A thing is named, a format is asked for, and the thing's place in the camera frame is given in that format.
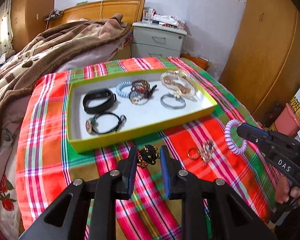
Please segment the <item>right hand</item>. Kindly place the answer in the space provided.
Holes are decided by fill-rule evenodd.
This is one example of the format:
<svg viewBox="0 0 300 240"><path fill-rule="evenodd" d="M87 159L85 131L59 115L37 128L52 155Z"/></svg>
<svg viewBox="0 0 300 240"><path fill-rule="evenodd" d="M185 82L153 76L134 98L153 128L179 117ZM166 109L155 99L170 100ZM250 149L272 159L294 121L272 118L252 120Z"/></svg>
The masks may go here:
<svg viewBox="0 0 300 240"><path fill-rule="evenodd" d="M300 188L290 188L287 178L281 175L275 190L275 201L283 204L289 200L290 197L300 197Z"/></svg>

